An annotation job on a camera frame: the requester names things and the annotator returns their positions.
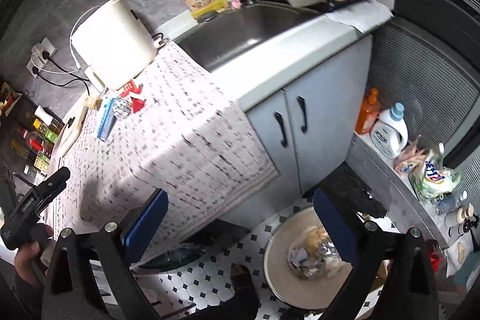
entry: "laundry detergent bottle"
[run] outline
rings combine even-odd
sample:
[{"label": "laundry detergent bottle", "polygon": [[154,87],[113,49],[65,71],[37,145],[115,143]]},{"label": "laundry detergent bottle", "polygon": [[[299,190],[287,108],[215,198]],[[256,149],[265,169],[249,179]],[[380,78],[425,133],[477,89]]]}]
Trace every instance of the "laundry detergent bottle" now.
[{"label": "laundry detergent bottle", "polygon": [[396,103],[392,108],[380,112],[378,121],[370,131],[371,141],[387,158],[396,158],[409,141],[409,133],[403,112],[405,108]]}]

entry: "hand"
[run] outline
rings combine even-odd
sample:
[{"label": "hand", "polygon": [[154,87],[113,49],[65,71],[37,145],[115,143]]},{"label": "hand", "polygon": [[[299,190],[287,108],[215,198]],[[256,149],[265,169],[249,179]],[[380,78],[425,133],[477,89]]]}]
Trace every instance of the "hand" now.
[{"label": "hand", "polygon": [[[53,229],[50,226],[45,226],[45,231],[48,237],[53,236]],[[21,246],[15,255],[15,269],[20,278],[32,286],[40,287],[41,284],[32,269],[32,260],[40,254],[40,245],[38,242],[24,244]]]}]

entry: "stainless steel sink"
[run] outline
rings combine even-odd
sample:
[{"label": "stainless steel sink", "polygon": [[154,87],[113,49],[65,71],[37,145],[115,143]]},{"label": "stainless steel sink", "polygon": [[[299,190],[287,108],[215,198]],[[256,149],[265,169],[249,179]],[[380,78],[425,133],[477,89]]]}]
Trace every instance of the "stainless steel sink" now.
[{"label": "stainless steel sink", "polygon": [[175,42],[196,63],[212,72],[241,53],[317,15],[318,12],[309,9],[261,2],[225,11],[183,33]]}]

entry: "white appliance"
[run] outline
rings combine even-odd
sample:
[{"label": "white appliance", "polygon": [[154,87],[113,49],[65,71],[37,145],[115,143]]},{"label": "white appliance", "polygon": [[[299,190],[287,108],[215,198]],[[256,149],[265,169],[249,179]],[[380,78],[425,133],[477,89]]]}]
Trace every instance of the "white appliance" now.
[{"label": "white appliance", "polygon": [[97,77],[118,90],[149,65],[161,40],[151,35],[126,0],[110,0],[88,17],[71,43]]}]

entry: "metal bolt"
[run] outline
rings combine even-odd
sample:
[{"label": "metal bolt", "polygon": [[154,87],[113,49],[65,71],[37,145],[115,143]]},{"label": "metal bolt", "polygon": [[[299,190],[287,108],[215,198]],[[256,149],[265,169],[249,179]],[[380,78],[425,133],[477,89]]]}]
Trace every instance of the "metal bolt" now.
[{"label": "metal bolt", "polygon": [[412,228],[412,229],[410,229],[410,234],[411,234],[414,238],[419,238],[422,233],[420,232],[420,229],[418,229],[418,228]]},{"label": "metal bolt", "polygon": [[365,222],[365,228],[367,229],[367,231],[375,232],[378,228],[378,225],[377,225],[377,223],[375,223],[373,221],[366,221]]},{"label": "metal bolt", "polygon": [[60,236],[62,238],[67,238],[68,236],[70,236],[70,234],[71,234],[71,228],[62,229],[62,231],[60,232]]},{"label": "metal bolt", "polygon": [[113,232],[117,229],[118,225],[117,223],[107,223],[105,226],[105,230],[107,232]]}]

